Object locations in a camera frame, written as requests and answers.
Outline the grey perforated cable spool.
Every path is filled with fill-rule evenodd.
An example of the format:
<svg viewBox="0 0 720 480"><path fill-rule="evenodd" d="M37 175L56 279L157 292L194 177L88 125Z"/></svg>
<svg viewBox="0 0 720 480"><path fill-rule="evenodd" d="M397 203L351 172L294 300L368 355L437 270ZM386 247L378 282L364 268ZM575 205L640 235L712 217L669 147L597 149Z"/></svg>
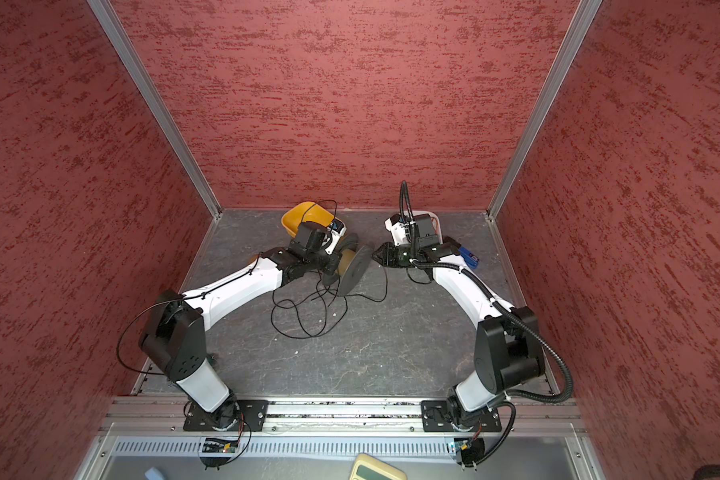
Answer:
<svg viewBox="0 0 720 480"><path fill-rule="evenodd" d="M372 258L373 249L361 243L355 233L345 235L327 257L322 283L331 287L337 283L337 296L346 297L359 284Z"/></svg>

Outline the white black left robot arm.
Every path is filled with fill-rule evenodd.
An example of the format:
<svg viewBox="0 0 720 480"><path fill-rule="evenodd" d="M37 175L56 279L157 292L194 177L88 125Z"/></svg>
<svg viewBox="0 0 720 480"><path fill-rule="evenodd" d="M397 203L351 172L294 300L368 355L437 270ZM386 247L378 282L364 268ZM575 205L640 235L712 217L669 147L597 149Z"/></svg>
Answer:
<svg viewBox="0 0 720 480"><path fill-rule="evenodd" d="M237 308L308 272L319 272L333 283L340 262L336 253L301 256L290 248L274 248L211 284L184 293L166 290L149 314L139 347L212 428L227 430L239 417L237 400L208 359L206 332Z"/></svg>

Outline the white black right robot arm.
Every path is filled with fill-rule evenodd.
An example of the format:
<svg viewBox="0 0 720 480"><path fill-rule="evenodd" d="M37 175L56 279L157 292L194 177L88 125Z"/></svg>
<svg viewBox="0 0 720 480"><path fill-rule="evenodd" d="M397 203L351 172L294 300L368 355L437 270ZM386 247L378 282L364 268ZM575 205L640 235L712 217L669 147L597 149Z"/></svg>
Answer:
<svg viewBox="0 0 720 480"><path fill-rule="evenodd" d="M457 412L478 411L506 397L530 397L522 386L546 373L538 319L530 309L515 307L490 289L470 268L460 243L447 237L413 251L409 245L386 242L373 258L385 267L424 271L474 324L474 371L453 389Z"/></svg>

